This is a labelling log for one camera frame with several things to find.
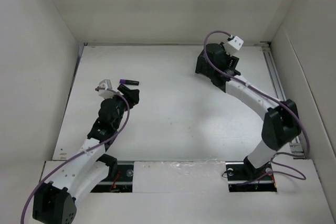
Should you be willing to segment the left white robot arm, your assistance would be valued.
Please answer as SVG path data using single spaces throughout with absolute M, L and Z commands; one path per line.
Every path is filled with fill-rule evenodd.
M 79 204 L 102 180 L 117 175 L 116 158 L 106 154 L 125 128 L 140 91 L 120 84 L 116 91 L 98 86 L 104 98 L 98 117 L 78 153 L 60 164 L 31 194 L 32 218 L 41 223 L 72 223 Z

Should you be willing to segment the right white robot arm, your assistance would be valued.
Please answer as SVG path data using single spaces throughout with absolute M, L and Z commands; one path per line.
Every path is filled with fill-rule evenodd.
M 263 121 L 261 141 L 243 160 L 239 172 L 245 184 L 267 176 L 266 166 L 278 151 L 302 132 L 295 102 L 275 99 L 250 85 L 236 70 L 239 58 L 230 55 L 224 43 L 207 44 L 197 58 L 195 72 L 250 109 Z

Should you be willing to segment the black purple-capped marker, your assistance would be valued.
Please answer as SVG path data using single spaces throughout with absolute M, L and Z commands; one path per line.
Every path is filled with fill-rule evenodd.
M 132 86 L 138 86 L 140 84 L 139 81 L 128 80 L 128 79 L 120 79 L 119 83 L 124 84 L 124 85 L 132 85 Z

